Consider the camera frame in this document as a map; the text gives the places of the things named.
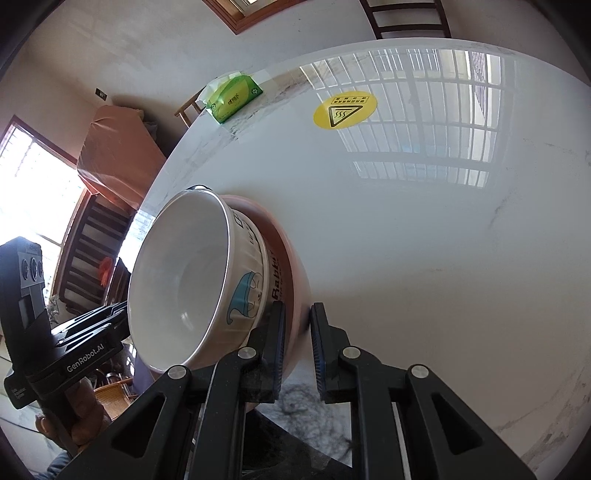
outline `window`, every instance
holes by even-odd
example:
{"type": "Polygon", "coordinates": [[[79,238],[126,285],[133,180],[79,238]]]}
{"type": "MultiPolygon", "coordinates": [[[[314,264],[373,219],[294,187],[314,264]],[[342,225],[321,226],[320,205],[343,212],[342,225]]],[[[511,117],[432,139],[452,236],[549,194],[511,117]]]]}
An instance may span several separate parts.
{"type": "Polygon", "coordinates": [[[64,236],[84,187],[65,152],[13,118],[0,144],[0,244],[41,245],[47,302],[64,236]]]}
{"type": "Polygon", "coordinates": [[[304,0],[203,0],[235,34],[304,0]]]}

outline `wooden chair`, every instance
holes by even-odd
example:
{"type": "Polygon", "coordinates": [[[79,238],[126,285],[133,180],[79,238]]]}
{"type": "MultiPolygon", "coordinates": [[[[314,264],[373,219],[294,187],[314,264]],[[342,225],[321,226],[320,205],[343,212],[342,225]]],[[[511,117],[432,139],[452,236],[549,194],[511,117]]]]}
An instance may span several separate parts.
{"type": "Polygon", "coordinates": [[[106,288],[99,279],[100,263],[106,257],[115,262],[133,220],[133,216],[126,217],[107,205],[98,194],[87,192],[82,197],[58,260],[51,294],[58,294],[66,310],[76,315],[104,304],[106,288]]]}
{"type": "Polygon", "coordinates": [[[105,289],[103,305],[113,305],[114,303],[127,300],[130,280],[131,273],[127,270],[123,260],[118,258],[113,274],[111,275],[111,280],[105,289]]]}
{"type": "Polygon", "coordinates": [[[130,395],[126,388],[133,381],[133,378],[126,378],[95,389],[96,399],[104,406],[111,420],[121,415],[136,397],[136,395],[130,395]]]}
{"type": "Polygon", "coordinates": [[[386,5],[370,5],[368,0],[359,0],[363,10],[368,17],[369,24],[374,31],[375,37],[381,39],[384,33],[400,31],[440,31],[446,38],[451,38],[447,17],[441,4],[441,0],[419,1],[419,2],[397,2],[386,5]],[[439,16],[440,23],[405,23],[397,25],[379,25],[375,14],[379,12],[392,11],[416,11],[416,10],[435,10],[439,16]]]}
{"type": "Polygon", "coordinates": [[[195,95],[193,95],[189,100],[187,100],[182,106],[181,108],[179,108],[175,113],[174,116],[179,116],[181,119],[183,119],[183,122],[185,125],[187,125],[187,128],[189,128],[192,124],[192,121],[189,119],[189,117],[187,116],[187,109],[189,107],[193,107],[195,109],[195,111],[197,112],[197,114],[199,115],[201,112],[203,112],[202,108],[199,108],[199,105],[197,104],[197,97],[199,96],[199,94],[203,91],[203,88],[201,90],[199,90],[195,95]]]}

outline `wall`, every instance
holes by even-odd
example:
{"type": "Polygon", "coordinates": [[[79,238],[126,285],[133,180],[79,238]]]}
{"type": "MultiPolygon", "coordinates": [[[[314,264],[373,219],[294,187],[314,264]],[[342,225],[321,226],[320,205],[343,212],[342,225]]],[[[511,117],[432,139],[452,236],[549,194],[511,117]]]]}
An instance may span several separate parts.
{"type": "Polygon", "coordinates": [[[0,132],[18,116],[78,158],[95,107],[23,49],[0,82],[0,132]]]}
{"type": "Polygon", "coordinates": [[[201,0],[66,0],[28,45],[86,98],[156,118],[168,154],[186,131],[174,111],[215,77],[373,38],[358,0],[307,0],[240,35],[201,0]]]}
{"type": "Polygon", "coordinates": [[[442,0],[454,38],[526,53],[583,82],[587,74],[546,17],[528,0],[442,0]]]}

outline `screw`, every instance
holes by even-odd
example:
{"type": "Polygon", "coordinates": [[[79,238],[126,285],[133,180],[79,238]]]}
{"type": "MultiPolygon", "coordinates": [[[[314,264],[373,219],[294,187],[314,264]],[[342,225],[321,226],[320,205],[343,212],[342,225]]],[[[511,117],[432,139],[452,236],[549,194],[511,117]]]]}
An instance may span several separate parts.
{"type": "Polygon", "coordinates": [[[426,378],[429,370],[424,365],[415,365],[410,371],[417,378],[426,378]]]}
{"type": "Polygon", "coordinates": [[[168,370],[168,376],[173,380],[178,380],[179,378],[183,378],[187,374],[187,370],[180,365],[175,365],[170,370],[168,370]]]}
{"type": "Polygon", "coordinates": [[[256,350],[251,346],[245,346],[238,350],[238,356],[244,360],[253,358],[256,355],[256,350]]]}
{"type": "Polygon", "coordinates": [[[343,348],[343,356],[347,358],[359,358],[361,351],[354,346],[348,346],[343,348]]]}

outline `yellow warning sticker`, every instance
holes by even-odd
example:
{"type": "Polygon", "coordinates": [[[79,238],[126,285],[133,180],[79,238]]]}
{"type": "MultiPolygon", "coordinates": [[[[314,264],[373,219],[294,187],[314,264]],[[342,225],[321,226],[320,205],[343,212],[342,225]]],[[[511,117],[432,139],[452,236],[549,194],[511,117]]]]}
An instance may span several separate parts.
{"type": "Polygon", "coordinates": [[[368,118],[378,100],[368,92],[345,92],[330,97],[314,112],[314,123],[328,130],[347,128],[368,118]]]}

